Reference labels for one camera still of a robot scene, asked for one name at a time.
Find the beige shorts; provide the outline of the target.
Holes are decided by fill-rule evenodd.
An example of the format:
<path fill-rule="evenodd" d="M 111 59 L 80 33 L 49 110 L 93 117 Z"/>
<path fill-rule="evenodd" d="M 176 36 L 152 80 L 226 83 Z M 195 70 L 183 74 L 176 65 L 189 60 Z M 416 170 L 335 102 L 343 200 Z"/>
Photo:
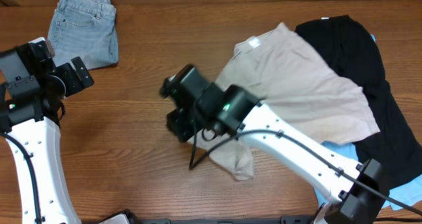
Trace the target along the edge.
<path fill-rule="evenodd" d="M 283 22 L 236 44 L 215 83 L 246 89 L 319 144 L 344 145 L 380 131 L 362 87 L 337 75 Z"/>

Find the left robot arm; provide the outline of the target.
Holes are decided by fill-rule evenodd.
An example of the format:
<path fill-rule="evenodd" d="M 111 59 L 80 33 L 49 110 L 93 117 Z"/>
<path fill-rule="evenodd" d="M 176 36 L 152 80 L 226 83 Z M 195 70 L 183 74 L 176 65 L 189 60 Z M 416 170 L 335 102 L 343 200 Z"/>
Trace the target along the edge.
<path fill-rule="evenodd" d="M 63 100 L 94 80 L 80 57 L 56 66 L 43 37 L 1 52 L 1 137 L 15 161 L 23 223 L 80 223 L 60 155 Z"/>

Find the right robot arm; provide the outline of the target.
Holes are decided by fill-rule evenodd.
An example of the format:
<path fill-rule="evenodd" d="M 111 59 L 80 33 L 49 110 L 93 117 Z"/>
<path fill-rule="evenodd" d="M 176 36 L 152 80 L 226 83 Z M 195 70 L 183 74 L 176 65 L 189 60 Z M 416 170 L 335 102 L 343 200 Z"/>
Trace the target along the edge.
<path fill-rule="evenodd" d="M 166 78 L 160 94 L 176 106 L 167 115 L 168 129 L 181 142 L 211 130 L 223 140 L 200 158 L 238 141 L 258 148 L 306 180 L 327 201 L 313 223 L 374 223 L 389 191 L 383 187 L 382 168 L 370 159 L 360 163 L 329 150 L 279 118 L 269 106 L 237 85 L 222 90 L 207 81 L 194 65 L 186 65 Z"/>

